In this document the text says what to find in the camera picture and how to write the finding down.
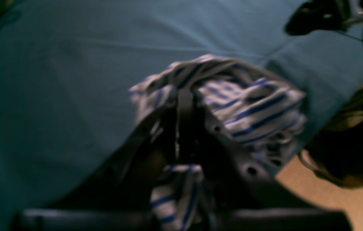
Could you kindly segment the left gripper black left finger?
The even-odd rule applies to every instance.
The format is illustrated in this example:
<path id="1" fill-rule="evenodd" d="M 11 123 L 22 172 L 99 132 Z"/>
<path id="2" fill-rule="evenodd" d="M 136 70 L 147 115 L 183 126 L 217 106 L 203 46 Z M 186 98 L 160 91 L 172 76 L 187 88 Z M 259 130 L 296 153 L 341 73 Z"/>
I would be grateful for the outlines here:
<path id="1" fill-rule="evenodd" d="M 159 231 L 150 209 L 156 178 L 175 145 L 177 97 L 148 115 L 79 187 L 40 209 L 23 209 L 10 231 Z"/>

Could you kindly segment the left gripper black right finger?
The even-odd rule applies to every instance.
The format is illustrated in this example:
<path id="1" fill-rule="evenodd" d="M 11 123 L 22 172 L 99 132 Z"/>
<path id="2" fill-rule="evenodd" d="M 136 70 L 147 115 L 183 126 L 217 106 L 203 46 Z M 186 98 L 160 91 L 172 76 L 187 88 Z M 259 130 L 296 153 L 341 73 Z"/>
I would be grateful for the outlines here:
<path id="1" fill-rule="evenodd" d="M 178 160 L 199 164 L 213 204 L 210 231 L 350 231 L 342 211 L 298 198 L 233 141 L 199 95 L 178 92 Z"/>

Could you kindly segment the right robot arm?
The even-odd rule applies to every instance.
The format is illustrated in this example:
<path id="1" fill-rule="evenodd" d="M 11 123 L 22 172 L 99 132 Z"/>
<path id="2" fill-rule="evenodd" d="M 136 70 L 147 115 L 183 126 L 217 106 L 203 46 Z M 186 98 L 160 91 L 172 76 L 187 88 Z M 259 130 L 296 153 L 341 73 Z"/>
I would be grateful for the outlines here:
<path id="1" fill-rule="evenodd" d="M 290 16 L 284 30 L 290 36 L 304 36 L 316 30 L 345 33 L 360 23 L 363 0 L 308 0 Z"/>

